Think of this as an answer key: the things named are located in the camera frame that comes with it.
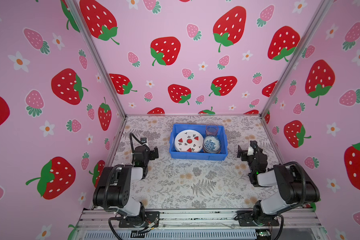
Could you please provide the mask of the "white watermelon plate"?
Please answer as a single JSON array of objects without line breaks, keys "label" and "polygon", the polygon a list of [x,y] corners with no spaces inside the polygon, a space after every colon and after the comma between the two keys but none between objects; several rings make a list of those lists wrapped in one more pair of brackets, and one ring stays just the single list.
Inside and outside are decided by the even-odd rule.
[{"label": "white watermelon plate", "polygon": [[174,140],[177,152],[199,153],[204,144],[204,137],[195,130],[184,130],[178,133]]}]

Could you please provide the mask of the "blue floral bowl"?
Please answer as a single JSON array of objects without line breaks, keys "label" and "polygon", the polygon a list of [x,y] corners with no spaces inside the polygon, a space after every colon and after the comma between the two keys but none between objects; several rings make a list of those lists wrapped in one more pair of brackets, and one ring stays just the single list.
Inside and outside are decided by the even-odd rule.
[{"label": "blue floral bowl", "polygon": [[204,138],[203,150],[209,154],[219,154],[222,148],[220,139],[217,136],[208,135]]}]

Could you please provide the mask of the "pink translucent cup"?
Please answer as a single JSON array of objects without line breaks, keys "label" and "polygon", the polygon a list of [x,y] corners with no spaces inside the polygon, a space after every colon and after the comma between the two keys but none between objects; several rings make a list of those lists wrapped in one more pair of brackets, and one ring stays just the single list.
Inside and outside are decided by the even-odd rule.
[{"label": "pink translucent cup", "polygon": [[207,136],[217,136],[219,132],[219,127],[214,124],[206,125],[206,135]]}]

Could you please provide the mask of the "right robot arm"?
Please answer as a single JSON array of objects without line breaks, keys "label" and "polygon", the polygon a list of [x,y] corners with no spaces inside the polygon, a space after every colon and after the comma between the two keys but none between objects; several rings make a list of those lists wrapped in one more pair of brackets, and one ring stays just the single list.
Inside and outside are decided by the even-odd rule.
[{"label": "right robot arm", "polygon": [[256,141],[251,141],[247,150],[238,147],[237,157],[248,163],[248,176],[254,187],[278,188],[277,193],[257,201],[251,211],[237,211],[234,220],[241,227],[278,226],[282,213],[320,200],[319,189],[299,163],[289,162],[268,169],[268,156]]}]

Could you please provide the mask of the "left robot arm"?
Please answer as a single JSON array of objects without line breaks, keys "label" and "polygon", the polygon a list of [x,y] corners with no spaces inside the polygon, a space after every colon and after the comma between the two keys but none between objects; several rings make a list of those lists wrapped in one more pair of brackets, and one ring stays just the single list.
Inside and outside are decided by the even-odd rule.
[{"label": "left robot arm", "polygon": [[93,205],[106,212],[117,212],[126,218],[145,218],[143,203],[130,197],[131,182],[143,180],[148,174],[149,162],[159,158],[158,148],[138,146],[133,152],[132,164],[105,167],[93,195]]}]

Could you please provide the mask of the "blue plastic bin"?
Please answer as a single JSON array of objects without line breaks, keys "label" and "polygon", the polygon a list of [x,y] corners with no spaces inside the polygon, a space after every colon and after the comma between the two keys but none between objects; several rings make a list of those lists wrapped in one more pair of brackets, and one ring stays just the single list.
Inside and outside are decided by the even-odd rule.
[{"label": "blue plastic bin", "polygon": [[189,125],[189,124],[174,124],[170,136],[169,153],[173,159],[188,159],[188,160],[206,160],[206,161],[224,161],[228,156],[228,139],[223,126],[218,126],[219,132],[217,137],[220,139],[222,148],[219,154],[205,153],[203,148],[199,153],[177,152],[174,147],[174,140],[178,133],[184,130],[195,130],[202,134],[205,138],[206,125]]}]

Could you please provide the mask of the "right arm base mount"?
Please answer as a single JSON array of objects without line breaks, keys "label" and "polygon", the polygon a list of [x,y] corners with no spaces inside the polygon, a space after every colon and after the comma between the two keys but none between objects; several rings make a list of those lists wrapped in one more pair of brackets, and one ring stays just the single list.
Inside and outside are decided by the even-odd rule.
[{"label": "right arm base mount", "polygon": [[276,215],[255,214],[253,211],[237,211],[234,220],[241,227],[278,227],[280,225]]}]

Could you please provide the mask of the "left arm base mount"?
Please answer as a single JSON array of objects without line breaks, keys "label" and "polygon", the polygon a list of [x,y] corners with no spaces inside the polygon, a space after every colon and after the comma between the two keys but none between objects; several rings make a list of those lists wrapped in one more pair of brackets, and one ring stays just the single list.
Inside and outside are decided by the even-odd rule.
[{"label": "left arm base mount", "polygon": [[135,217],[124,217],[119,228],[156,228],[159,226],[160,212],[148,211]]}]

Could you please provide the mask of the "aluminium front rail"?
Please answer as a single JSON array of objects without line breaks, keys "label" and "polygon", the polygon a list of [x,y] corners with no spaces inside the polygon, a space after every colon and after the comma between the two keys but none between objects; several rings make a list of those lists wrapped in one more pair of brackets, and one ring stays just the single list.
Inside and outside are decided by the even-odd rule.
[{"label": "aluminium front rail", "polygon": [[243,226],[234,219],[236,209],[159,210],[153,230],[138,234],[136,228],[115,231],[123,240],[327,240],[326,230],[311,209],[295,209],[283,214],[278,226]]}]

